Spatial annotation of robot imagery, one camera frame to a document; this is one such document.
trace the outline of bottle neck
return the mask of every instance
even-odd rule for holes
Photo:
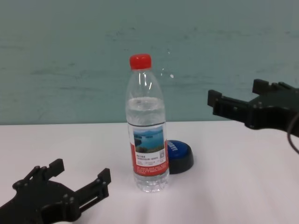
[[[151,71],[151,68],[148,69],[133,69],[132,72],[133,73],[143,73],[143,72],[148,72]]]

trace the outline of blue bottle cap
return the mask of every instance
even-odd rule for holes
[[[168,140],[168,159],[170,174],[179,174],[193,166],[193,154],[190,146],[177,140]]]

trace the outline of water bottle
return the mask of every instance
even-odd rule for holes
[[[142,191],[160,191],[169,177],[163,95],[151,71],[150,55],[131,56],[130,66],[126,117],[134,179]]]

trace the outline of blue-green wall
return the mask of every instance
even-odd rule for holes
[[[299,86],[298,12],[294,0],[2,0],[0,124],[125,121],[134,53],[152,55],[168,120],[219,119],[209,89],[248,100],[254,78]]]

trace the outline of white tabletop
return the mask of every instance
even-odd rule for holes
[[[171,175],[167,189],[143,193],[133,180],[126,124],[0,126],[0,204],[35,165],[62,158],[65,171],[53,180],[72,190],[111,169],[110,196],[77,224],[299,222],[299,155],[286,133],[233,121],[173,122],[167,136],[191,146],[194,166]]]

